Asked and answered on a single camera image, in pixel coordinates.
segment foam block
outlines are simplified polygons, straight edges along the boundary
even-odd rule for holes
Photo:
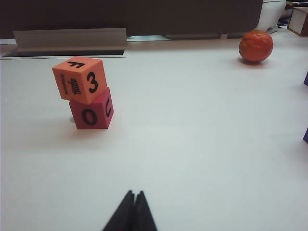
[[[76,101],[69,105],[77,129],[107,129],[114,113],[109,88],[89,105]]]
[[[306,74],[306,78],[305,78],[304,84],[306,84],[308,86],[308,72]]]
[[[103,61],[73,57],[52,68],[64,100],[90,104],[107,90]]]
[[[308,129],[304,135],[304,138],[303,138],[304,141],[306,141],[306,143],[308,143]]]

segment tomato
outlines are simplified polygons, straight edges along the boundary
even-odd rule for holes
[[[261,62],[271,54],[274,44],[265,31],[253,30],[244,35],[239,46],[240,55],[250,62]]]

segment red foam block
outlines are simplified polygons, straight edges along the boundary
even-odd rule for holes
[[[69,105],[77,129],[107,129],[114,114],[109,88],[91,104],[70,101]]]

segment white tabletop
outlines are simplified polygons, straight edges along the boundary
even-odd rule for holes
[[[51,68],[1,60],[1,228],[100,231],[144,190],[160,231],[307,231],[308,38],[130,42],[103,58],[115,114],[77,130]]]

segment orange foam block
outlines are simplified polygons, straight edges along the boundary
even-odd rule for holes
[[[103,61],[73,57],[52,68],[64,100],[90,104],[107,90]]]

